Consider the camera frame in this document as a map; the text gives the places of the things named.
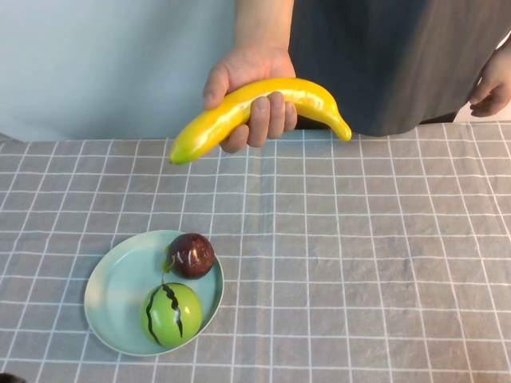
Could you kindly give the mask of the person's left hand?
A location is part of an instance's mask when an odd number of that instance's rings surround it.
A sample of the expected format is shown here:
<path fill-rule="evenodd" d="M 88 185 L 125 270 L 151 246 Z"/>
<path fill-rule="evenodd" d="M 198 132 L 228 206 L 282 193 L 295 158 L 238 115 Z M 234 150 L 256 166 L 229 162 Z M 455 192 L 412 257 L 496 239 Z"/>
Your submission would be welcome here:
<path fill-rule="evenodd" d="M 469 98 L 471 115 L 493 116 L 509 102 L 510 56 L 494 56 L 482 70 L 480 81 Z"/>

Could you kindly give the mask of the person's right hand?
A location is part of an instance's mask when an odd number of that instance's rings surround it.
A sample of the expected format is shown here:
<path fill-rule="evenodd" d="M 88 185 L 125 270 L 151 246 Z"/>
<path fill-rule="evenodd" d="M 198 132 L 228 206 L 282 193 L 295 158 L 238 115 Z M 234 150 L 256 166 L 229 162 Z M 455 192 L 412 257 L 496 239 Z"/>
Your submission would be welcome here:
<path fill-rule="evenodd" d="M 224 96 L 239 87 L 273 77 L 294 77 L 295 71 L 286 49 L 263 45 L 240 46 L 227 53 L 210 71 L 204 86 L 205 109 L 214 109 Z M 227 153 L 246 146 L 260 148 L 268 139 L 278 139 L 295 129 L 298 116 L 292 103 L 281 93 L 272 93 L 252 102 L 250 119 L 237 126 L 220 143 Z"/>

